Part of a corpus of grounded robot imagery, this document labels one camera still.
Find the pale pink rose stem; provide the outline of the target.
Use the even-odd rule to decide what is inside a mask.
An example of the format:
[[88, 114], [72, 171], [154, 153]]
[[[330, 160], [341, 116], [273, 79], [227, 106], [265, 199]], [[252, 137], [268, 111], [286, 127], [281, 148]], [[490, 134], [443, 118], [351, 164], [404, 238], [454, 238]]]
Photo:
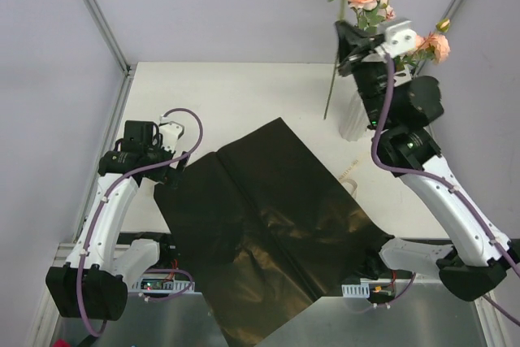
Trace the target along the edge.
[[375, 0], [357, 11], [357, 27], [368, 33], [376, 33], [383, 22], [395, 18], [391, 0]]

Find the cream printed ribbon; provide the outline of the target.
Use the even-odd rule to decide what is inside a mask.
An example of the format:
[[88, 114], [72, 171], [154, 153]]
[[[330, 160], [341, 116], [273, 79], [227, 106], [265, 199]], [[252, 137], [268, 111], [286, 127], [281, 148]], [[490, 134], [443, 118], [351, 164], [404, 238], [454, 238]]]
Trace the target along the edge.
[[370, 157], [369, 152], [359, 154], [336, 178], [342, 188], [354, 199], [358, 200], [362, 191], [362, 169]]

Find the black wrapping paper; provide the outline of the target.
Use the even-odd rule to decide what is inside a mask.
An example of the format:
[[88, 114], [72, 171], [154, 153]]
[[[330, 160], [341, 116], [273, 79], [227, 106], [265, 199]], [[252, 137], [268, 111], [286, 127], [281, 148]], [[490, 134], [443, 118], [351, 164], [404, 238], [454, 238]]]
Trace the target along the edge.
[[230, 346], [253, 346], [371, 267], [388, 234], [275, 119], [154, 200]]

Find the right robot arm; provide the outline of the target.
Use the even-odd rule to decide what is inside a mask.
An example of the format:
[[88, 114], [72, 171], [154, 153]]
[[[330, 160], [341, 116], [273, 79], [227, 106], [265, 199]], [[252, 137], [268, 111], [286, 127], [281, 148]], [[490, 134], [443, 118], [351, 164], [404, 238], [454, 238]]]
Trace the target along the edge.
[[439, 82], [418, 76], [397, 85], [395, 61], [414, 48], [408, 19], [383, 22], [369, 33], [345, 20], [335, 23], [336, 69], [353, 76], [374, 131], [374, 164], [407, 185], [433, 214], [450, 239], [429, 245], [393, 237], [366, 256], [374, 277], [406, 270], [440, 279], [463, 301], [492, 291], [519, 271], [519, 241], [509, 238], [475, 205], [458, 182], [441, 148], [426, 130], [444, 113]]

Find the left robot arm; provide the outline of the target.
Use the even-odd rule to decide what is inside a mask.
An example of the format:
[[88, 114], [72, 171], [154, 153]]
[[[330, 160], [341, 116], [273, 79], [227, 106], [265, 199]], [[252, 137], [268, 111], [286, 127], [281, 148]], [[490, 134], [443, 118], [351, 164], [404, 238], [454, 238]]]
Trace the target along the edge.
[[115, 321], [146, 270], [162, 273], [170, 267], [171, 242], [163, 234], [138, 234], [120, 256], [115, 247], [142, 180], [179, 183], [188, 160], [174, 153], [183, 134], [183, 125], [166, 118], [157, 124], [128, 120], [115, 148], [101, 157], [96, 196], [80, 237], [64, 264], [52, 266], [45, 278], [62, 317]]

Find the white ribbed ceramic vase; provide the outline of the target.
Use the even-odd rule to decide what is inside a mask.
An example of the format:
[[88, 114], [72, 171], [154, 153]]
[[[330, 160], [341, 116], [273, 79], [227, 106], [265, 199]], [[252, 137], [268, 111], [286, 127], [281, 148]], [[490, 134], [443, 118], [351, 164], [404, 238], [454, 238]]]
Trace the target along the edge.
[[369, 124], [362, 99], [358, 92], [355, 92], [340, 121], [340, 135], [346, 141], [358, 141], [365, 134]]

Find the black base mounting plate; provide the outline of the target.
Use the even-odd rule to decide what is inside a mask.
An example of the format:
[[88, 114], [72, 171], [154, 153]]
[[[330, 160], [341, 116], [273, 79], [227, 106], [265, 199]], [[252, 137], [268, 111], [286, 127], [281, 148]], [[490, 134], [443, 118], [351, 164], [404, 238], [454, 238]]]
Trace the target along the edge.
[[[119, 238], [117, 240], [118, 245], [130, 245], [134, 241], [138, 239], [157, 239], [159, 243], [159, 260], [151, 267], [153, 270], [158, 270], [159, 268], [164, 267], [166, 269], [167, 276], [164, 278], [160, 277], [160, 273], [152, 273], [151, 277], [154, 278], [161, 278], [164, 280], [173, 280], [176, 279], [176, 269], [178, 268], [178, 260], [180, 259], [180, 254], [178, 250], [176, 249], [176, 246], [173, 242], [172, 236], [170, 234], [166, 233], [160, 233], [160, 232], [124, 232], [119, 234]], [[189, 280], [189, 278], [179, 273], [179, 279], [178, 280]], [[393, 296], [387, 296], [387, 295], [379, 295], [376, 294], [374, 296], [371, 296], [368, 299], [373, 298], [377, 305], [384, 305], [386, 302], [390, 302], [392, 300], [397, 299], [399, 296], [401, 296], [404, 292], [407, 291], [407, 289], [411, 286], [411, 284], [414, 282], [414, 276], [411, 278], [411, 280], [408, 282], [408, 284], [400, 291], [397, 291], [396, 287], [396, 280], [397, 280], [397, 273], [395, 271], [391, 271], [391, 279], [389, 284], [381, 284], [381, 285], [391, 285], [392, 288], [395, 290], [395, 294]], [[379, 284], [376, 281], [362, 281], [362, 280], [356, 280], [356, 279], [347, 279], [344, 284]], [[129, 293], [130, 295], [143, 295], [144, 293]], [[160, 297], [166, 297], [167, 295], [164, 294], [148, 294], [156, 298]]]

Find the aluminium rail left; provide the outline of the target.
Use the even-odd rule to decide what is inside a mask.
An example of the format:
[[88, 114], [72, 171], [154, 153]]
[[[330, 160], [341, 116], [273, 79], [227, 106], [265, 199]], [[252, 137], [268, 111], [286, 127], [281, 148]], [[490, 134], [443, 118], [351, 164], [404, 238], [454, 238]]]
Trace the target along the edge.
[[[73, 268], [79, 265], [79, 254], [77, 250], [82, 250], [83, 245], [60, 244], [54, 257], [53, 267], [63, 267], [69, 264]], [[128, 275], [135, 270], [140, 270], [137, 256], [131, 251], [129, 245], [102, 245], [95, 241], [89, 246], [89, 252], [95, 256], [92, 260], [87, 256], [84, 263], [85, 269], [90, 269], [94, 264], [99, 266], [101, 271], [107, 271], [113, 275]]]

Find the left aluminium frame post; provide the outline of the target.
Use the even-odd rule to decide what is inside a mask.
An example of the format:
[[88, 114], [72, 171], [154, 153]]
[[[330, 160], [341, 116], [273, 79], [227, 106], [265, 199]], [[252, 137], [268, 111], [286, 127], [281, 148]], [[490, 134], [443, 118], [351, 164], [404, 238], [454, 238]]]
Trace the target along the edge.
[[130, 75], [132, 73], [132, 65], [127, 60], [119, 43], [117, 42], [116, 36], [113, 33], [98, 3], [98, 0], [83, 0], [83, 2], [120, 70], [125, 76]]

